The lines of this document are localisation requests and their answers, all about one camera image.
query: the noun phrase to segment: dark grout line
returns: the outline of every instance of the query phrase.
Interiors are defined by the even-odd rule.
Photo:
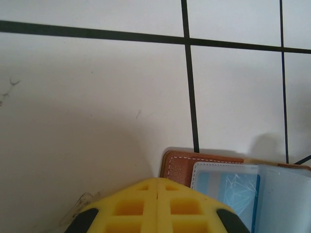
[[[286,147],[286,162],[288,163],[289,153],[288,153],[288,129],[287,129],[287,107],[286,107],[286,85],[285,85],[286,79],[285,79],[285,55],[284,54],[286,52],[311,54],[311,50],[284,47],[282,0],[280,0],[281,47],[190,38],[187,0],[181,0],[181,4],[182,4],[183,26],[184,26],[185,37],[155,35],[155,34],[145,34],[145,33],[118,32],[118,31],[55,26],[55,25],[44,25],[44,24],[34,24],[34,23],[13,22],[13,21],[6,21],[6,20],[0,20],[0,32],[185,45],[194,152],[199,152],[199,139],[198,139],[198,130],[197,130],[195,94],[194,94],[194,83],[193,83],[193,71],[192,71],[192,59],[191,59],[191,47],[190,46],[193,45],[193,46],[205,46],[205,47],[217,47],[217,48],[281,52],[282,53],[285,147]]]
[[[284,48],[284,28],[283,28],[283,2],[280,0],[280,33],[281,48]],[[282,53],[282,80],[283,80],[283,106],[284,106],[284,132],[285,132],[285,159],[289,163],[288,156],[288,130],[287,130],[287,106],[286,106],[286,78],[285,78],[285,54]]]
[[[50,35],[91,39],[125,40],[166,44],[184,44],[185,39],[178,36],[163,36],[143,33],[127,33],[99,29],[75,28],[33,23],[20,23],[0,20],[0,32],[33,35]]]
[[[311,155],[307,156],[306,158],[303,158],[301,160],[299,160],[298,162],[296,162],[295,164],[297,165],[302,165],[303,163],[309,161],[311,159]]]
[[[237,43],[229,41],[206,40],[206,39],[169,36],[169,35],[129,33],[129,32],[100,30],[100,29],[22,23],[5,20],[0,20],[0,32],[311,54],[311,50],[298,49],[298,48],[286,48],[278,46]]]
[[[184,37],[185,37],[185,41],[188,41],[190,38],[190,33],[189,33],[187,0],[181,0],[181,9],[182,9],[182,16],[183,16]],[[197,124],[197,118],[196,118],[193,69],[192,69],[192,57],[191,57],[190,44],[185,44],[185,52],[186,52],[187,75],[188,75],[188,89],[189,89],[189,100],[190,100],[193,151],[196,153],[199,153],[200,152],[199,135],[198,135],[198,124]]]

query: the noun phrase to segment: white tile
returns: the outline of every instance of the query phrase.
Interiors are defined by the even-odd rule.
[[[183,36],[179,0],[2,0],[1,19]]]
[[[192,59],[200,148],[284,162],[281,54],[192,47]]]
[[[42,232],[84,193],[193,147],[182,45],[0,34],[1,232]]]
[[[190,36],[280,45],[278,0],[188,1]]]
[[[284,46],[311,49],[311,1],[283,0]]]
[[[288,150],[292,163],[311,154],[310,63],[311,55],[285,54]]]

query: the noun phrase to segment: leather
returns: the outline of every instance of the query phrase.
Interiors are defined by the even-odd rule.
[[[194,152],[184,152],[170,150],[163,156],[160,177],[168,178],[177,183],[190,187],[192,170],[196,162],[229,163],[229,164],[268,164],[289,168],[302,168],[311,170],[309,166],[290,165],[283,163],[272,163],[257,159],[243,159],[225,157],[211,154],[201,154]]]

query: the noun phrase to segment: black rubber part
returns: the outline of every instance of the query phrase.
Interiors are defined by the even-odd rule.
[[[98,209],[93,208],[78,214],[65,233],[87,233],[97,213]]]
[[[236,214],[224,209],[218,209],[216,212],[228,233],[250,233]]]

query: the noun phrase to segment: yellow object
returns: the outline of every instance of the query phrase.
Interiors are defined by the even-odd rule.
[[[81,232],[227,233],[216,211],[233,213],[230,207],[165,178],[137,183],[82,212],[96,209],[94,220]]]

